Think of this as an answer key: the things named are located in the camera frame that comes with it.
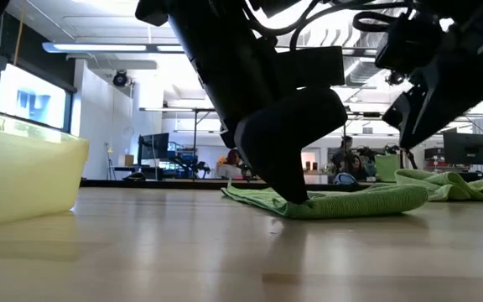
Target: ceiling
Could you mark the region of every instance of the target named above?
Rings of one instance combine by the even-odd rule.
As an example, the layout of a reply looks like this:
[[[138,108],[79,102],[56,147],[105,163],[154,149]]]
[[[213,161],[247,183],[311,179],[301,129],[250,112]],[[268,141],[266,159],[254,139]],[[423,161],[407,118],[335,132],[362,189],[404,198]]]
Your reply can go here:
[[[259,20],[269,27],[281,27],[292,23],[294,18],[307,7],[310,0],[302,0],[279,15],[266,19],[261,12],[256,12]],[[8,12],[21,18],[25,8],[24,22],[44,37],[58,43],[131,43],[131,44],[177,44],[173,30],[168,24],[154,27],[138,21],[133,16],[138,0],[11,0]],[[315,11],[326,8],[319,5]],[[381,36],[362,36],[351,27],[354,12],[344,11],[332,14],[311,24],[302,35],[298,44],[320,46],[334,43],[343,46],[374,47]],[[287,44],[289,37],[280,39],[280,44]],[[158,72],[164,81],[165,96],[168,101],[176,99],[205,99],[197,75],[184,55],[165,54],[104,54],[90,60],[89,67],[96,73],[106,73],[96,68],[98,60],[153,60],[158,64]],[[345,60],[345,70],[354,65],[355,59]],[[357,88],[335,88],[343,102],[352,106],[367,104],[365,107],[379,108],[372,111],[384,111],[407,87],[390,87],[385,82],[385,72],[373,69],[373,64],[365,62],[350,69],[352,75],[362,79]],[[138,81],[146,82],[150,73],[137,72]]]

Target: yellow plastic bin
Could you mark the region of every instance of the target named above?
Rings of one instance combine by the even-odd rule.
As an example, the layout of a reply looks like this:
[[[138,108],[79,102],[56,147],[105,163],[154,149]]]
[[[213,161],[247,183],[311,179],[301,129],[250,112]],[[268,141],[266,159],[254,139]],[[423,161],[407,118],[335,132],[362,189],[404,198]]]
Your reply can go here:
[[[0,223],[74,206],[89,143],[0,116]]]

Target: person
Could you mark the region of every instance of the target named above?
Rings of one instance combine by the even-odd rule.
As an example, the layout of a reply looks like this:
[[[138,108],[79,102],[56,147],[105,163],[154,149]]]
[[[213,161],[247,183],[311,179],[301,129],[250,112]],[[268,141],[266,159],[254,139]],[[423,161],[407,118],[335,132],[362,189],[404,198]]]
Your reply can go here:
[[[216,176],[222,179],[236,179],[242,177],[242,170],[238,168],[240,156],[235,149],[229,151],[226,162],[217,168]]]
[[[335,165],[337,171],[339,172],[344,171],[345,158],[346,158],[346,155],[351,155],[352,145],[353,145],[353,138],[351,136],[345,136],[342,138],[342,142],[340,142],[340,148],[333,153],[331,162]]]
[[[366,180],[368,173],[362,166],[361,158],[358,155],[353,155],[352,160],[349,163],[351,167],[349,168],[349,174],[357,181]]]

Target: table surface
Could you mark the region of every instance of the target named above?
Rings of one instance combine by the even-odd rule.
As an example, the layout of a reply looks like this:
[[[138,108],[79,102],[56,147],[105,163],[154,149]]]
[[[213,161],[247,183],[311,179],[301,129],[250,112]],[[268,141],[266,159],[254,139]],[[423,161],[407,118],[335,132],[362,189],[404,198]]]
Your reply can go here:
[[[81,189],[0,226],[0,301],[483,302],[483,203],[292,221],[218,191]]]

